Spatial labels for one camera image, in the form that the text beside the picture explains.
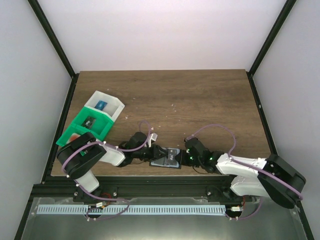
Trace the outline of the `black leather card holder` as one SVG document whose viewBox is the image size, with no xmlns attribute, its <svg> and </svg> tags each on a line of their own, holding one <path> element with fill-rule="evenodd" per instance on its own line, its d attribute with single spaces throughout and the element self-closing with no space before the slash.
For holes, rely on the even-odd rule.
<svg viewBox="0 0 320 240">
<path fill-rule="evenodd" d="M 175 156 L 181 151 L 179 148 L 166 148 L 168 151 L 167 157 L 160 159 L 152 160 L 149 163 L 150 167 L 159 167 L 159 168 L 171 168 L 171 169 L 180 169 L 181 165 L 175 160 Z"/>
</svg>

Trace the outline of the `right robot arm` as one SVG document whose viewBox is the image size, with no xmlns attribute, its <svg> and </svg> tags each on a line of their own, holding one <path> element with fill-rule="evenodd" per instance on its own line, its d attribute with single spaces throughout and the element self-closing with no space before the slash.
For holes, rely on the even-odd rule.
<svg viewBox="0 0 320 240">
<path fill-rule="evenodd" d="M 303 198 L 306 178 L 276 154 L 267 158 L 238 157 L 228 152 L 210 151 L 196 137 L 186 140 L 185 147 L 175 156 L 180 165 L 234 177 L 222 188 L 223 198 L 229 202 L 239 196 L 256 196 L 292 209 Z"/>
</svg>

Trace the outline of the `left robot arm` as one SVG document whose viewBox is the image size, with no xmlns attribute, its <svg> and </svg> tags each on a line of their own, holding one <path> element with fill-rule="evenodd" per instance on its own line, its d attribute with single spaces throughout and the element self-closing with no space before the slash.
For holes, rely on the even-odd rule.
<svg viewBox="0 0 320 240">
<path fill-rule="evenodd" d="M 62 165 L 62 171 L 84 189 L 89 201 L 97 202 L 102 196 L 100 183 L 91 168 L 98 162 L 115 167 L 125 167 L 133 159 L 151 162 L 168 156 L 168 150 L 154 144 L 158 135 L 146 135 L 136 132 L 129 141 L 114 147 L 103 144 L 90 132 L 74 134 L 74 139 L 58 150 L 56 157 Z"/>
</svg>

